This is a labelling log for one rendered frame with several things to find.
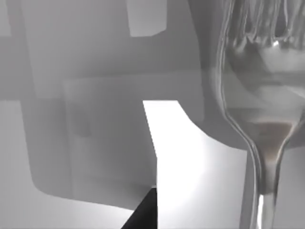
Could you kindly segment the silver metal fork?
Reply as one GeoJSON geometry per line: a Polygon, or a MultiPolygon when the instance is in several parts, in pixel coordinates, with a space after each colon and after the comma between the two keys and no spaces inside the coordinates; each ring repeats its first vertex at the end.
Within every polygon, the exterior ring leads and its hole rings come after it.
{"type": "Polygon", "coordinates": [[[253,159],[249,229],[273,229],[283,154],[305,126],[305,0],[224,0],[214,82],[253,159]]]}

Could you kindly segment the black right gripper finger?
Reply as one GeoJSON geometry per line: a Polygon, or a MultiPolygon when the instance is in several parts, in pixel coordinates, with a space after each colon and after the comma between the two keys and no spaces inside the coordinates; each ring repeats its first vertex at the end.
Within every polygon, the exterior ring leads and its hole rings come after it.
{"type": "Polygon", "coordinates": [[[151,188],[121,229],[158,229],[157,188],[151,188]]]}

